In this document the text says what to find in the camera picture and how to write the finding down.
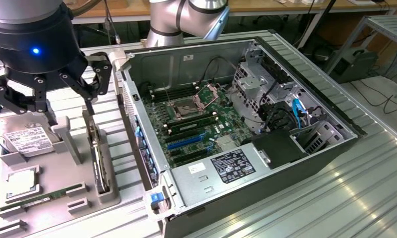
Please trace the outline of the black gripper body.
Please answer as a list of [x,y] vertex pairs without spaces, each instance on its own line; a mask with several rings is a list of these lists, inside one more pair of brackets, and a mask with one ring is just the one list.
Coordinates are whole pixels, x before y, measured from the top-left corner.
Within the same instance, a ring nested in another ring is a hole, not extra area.
[[78,48],[71,11],[63,2],[0,2],[0,60],[5,76],[51,82],[62,74],[78,80],[87,62]]

